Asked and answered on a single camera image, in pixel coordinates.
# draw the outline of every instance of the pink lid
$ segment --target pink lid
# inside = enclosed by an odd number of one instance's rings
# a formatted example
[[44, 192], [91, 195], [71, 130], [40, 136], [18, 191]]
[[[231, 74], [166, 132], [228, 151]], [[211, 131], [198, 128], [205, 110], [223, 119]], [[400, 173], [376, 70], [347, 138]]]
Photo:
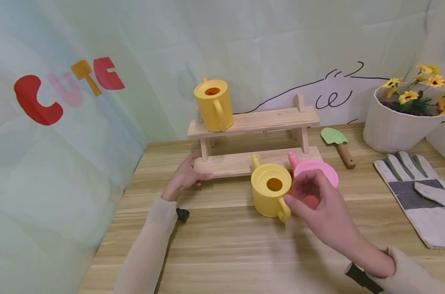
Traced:
[[302, 161], [297, 167], [294, 169], [293, 175], [296, 177], [298, 174], [302, 173], [306, 170], [319, 169], [324, 172], [327, 179], [330, 181], [332, 186], [337, 188], [339, 185], [339, 176], [337, 172], [330, 165], [326, 164], [324, 161], [320, 160], [306, 160]]

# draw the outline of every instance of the sheer sleeve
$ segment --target sheer sleeve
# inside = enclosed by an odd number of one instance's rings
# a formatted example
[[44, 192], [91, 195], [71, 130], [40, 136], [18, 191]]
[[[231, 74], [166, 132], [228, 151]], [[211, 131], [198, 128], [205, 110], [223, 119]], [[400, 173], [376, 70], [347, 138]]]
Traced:
[[[423, 266], [415, 262], [411, 257], [406, 256], [405, 253], [394, 247], [389, 247], [384, 252], [394, 259], [396, 272], [387, 278], [376, 278], [366, 272], [366, 275], [383, 289], [381, 293], [445, 294], [445, 283], [433, 278]], [[357, 281], [355, 278], [353, 280], [363, 287], [365, 286], [364, 281]]]
[[177, 221], [176, 208], [176, 202], [155, 199], [141, 233], [127, 254], [113, 293], [154, 294]]

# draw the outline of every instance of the watering can handle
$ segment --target watering can handle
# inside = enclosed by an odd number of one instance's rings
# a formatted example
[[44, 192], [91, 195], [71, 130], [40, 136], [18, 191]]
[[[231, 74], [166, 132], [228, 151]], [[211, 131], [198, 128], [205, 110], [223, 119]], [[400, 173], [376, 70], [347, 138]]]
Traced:
[[278, 217], [282, 222], [286, 223], [291, 217], [291, 210], [289, 209], [288, 205], [286, 205], [286, 203], [284, 202], [283, 197], [278, 198], [278, 201], [281, 205], [281, 211], [278, 212]]
[[254, 154], [252, 155], [252, 164], [253, 164], [253, 169], [256, 169], [257, 167], [262, 165], [262, 164], [260, 164], [258, 157]]
[[219, 127], [221, 128], [221, 131], [225, 132], [227, 130], [227, 123], [219, 100], [214, 100], [214, 108], [216, 108], [217, 118], [219, 120]]

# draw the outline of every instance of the toy shovel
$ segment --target toy shovel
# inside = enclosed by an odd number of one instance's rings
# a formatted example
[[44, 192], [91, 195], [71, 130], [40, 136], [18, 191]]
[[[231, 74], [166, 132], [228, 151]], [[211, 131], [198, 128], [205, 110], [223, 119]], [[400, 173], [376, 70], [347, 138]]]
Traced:
[[344, 144], [348, 142], [348, 139], [345, 137], [344, 134], [331, 127], [326, 127], [320, 132], [320, 135], [322, 139], [324, 139], [325, 143], [334, 143], [337, 145], [337, 152], [339, 152], [340, 158], [347, 168], [356, 167], [356, 164], [353, 161], [350, 152], [348, 151], [348, 147]]

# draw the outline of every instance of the wooden table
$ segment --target wooden table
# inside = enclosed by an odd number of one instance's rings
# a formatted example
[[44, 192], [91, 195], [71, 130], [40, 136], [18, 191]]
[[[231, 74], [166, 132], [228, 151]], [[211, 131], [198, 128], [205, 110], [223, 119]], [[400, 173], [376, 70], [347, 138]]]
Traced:
[[[393, 245], [445, 282], [445, 251], [427, 249], [372, 166], [384, 158], [362, 141], [364, 124], [337, 126], [350, 140], [356, 168], [347, 170], [334, 146], [309, 128], [310, 144], [339, 173], [339, 189], [361, 232], [377, 245]], [[222, 137], [214, 154], [297, 147], [288, 131]], [[121, 264], [148, 210], [178, 164], [200, 150], [197, 140], [148, 145], [80, 293], [111, 293]], [[411, 151], [425, 156], [445, 179], [445, 159], [425, 140]], [[157, 293], [329, 294], [370, 293], [343, 275], [349, 261], [322, 244], [299, 220], [282, 224], [253, 207], [250, 177], [216, 179], [183, 192], [191, 212], [177, 223]]]

